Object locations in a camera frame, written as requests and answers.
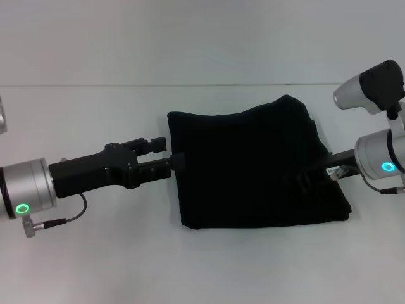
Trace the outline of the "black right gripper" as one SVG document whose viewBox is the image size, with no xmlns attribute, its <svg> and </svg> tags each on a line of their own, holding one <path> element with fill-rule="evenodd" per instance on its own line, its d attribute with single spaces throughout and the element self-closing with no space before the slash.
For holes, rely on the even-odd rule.
<svg viewBox="0 0 405 304">
<path fill-rule="evenodd" d="M 286 173 L 286 189 L 310 192 L 341 178 L 360 175 L 354 149 L 330 153 L 323 161 L 293 166 Z"/>
</svg>

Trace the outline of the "black shirt with FREE print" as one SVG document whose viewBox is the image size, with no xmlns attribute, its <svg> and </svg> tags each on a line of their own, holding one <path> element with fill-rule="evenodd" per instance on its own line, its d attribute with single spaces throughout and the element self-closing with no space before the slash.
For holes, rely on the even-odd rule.
<svg viewBox="0 0 405 304">
<path fill-rule="evenodd" d="M 315 122 L 298 99 L 229 115 L 167 115 L 182 225 L 190 229 L 264 228 L 346 221 L 352 211 L 338 183 L 310 192 L 286 189 L 293 166 L 328 155 Z"/>
</svg>

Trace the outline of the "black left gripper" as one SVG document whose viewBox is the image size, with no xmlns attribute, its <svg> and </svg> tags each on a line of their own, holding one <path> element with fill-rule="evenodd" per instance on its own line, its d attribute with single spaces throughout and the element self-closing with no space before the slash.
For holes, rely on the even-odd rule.
<svg viewBox="0 0 405 304">
<path fill-rule="evenodd" d="M 140 181 L 169 179 L 172 171 L 185 170 L 183 153 L 139 165 L 137 161 L 137 156 L 166 149 L 164 137 L 150 141 L 139 138 L 122 144 L 107 144 L 104 150 L 93 155 L 53 163 L 49 171 L 56 195 L 65 198 L 111 185 L 135 189 L 140 186 Z"/>
</svg>

